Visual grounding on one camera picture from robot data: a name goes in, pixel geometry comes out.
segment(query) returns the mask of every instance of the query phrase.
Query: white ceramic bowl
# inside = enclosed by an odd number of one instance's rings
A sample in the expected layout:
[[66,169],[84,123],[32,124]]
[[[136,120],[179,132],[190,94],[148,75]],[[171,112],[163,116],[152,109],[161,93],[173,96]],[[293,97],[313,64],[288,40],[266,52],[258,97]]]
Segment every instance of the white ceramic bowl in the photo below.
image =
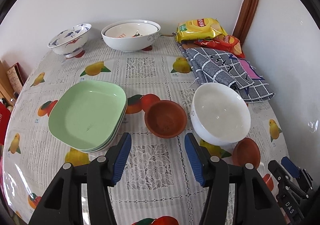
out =
[[56,54],[74,57],[82,51],[83,45],[88,41],[88,31],[91,24],[79,24],[64,30],[52,38],[48,44]]
[[124,20],[106,26],[101,35],[111,48],[124,52],[150,46],[160,35],[160,25],[149,20]]
[[205,83],[196,90],[190,117],[199,137],[216,146],[242,140],[251,126],[250,112],[244,100],[220,83]]

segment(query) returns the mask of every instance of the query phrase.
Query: red chip bag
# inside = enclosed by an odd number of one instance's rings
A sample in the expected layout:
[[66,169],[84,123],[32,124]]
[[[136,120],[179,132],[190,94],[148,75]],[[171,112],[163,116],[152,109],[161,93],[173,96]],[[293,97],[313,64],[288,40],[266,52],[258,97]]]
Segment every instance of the red chip bag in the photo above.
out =
[[214,48],[234,54],[236,57],[244,58],[244,53],[241,50],[240,41],[231,35],[219,35],[213,39],[199,39],[194,42],[196,45]]

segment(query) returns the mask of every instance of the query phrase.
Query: small clay dish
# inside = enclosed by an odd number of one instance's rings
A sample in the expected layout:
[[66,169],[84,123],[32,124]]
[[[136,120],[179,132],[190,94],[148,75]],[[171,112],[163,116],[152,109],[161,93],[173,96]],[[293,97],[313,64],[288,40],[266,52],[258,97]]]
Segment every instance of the small clay dish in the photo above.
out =
[[250,138],[240,140],[232,153],[233,164],[240,167],[246,163],[251,163],[257,169],[260,158],[258,145]]
[[187,115],[179,104],[161,100],[149,107],[144,115],[144,122],[154,135],[173,138],[185,129]]

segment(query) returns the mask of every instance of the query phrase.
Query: white bowl with lettering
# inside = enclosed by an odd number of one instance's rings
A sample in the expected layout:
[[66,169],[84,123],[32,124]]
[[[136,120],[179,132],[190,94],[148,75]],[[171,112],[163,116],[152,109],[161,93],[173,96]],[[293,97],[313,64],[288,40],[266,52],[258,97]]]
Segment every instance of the white bowl with lettering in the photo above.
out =
[[251,126],[244,100],[220,83],[205,83],[196,90],[190,118],[199,137],[216,146],[239,142],[247,136]]
[[101,35],[111,48],[134,52],[150,46],[160,35],[160,25],[150,20],[124,20],[106,26]]

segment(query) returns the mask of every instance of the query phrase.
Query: dish towel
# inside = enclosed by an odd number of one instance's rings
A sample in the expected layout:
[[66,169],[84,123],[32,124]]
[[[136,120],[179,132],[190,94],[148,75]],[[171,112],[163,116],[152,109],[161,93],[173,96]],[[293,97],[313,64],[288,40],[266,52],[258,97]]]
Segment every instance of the dish towel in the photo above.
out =
[[270,100],[275,93],[245,59],[210,48],[189,48],[178,44],[199,85],[218,82],[235,90],[246,103]]

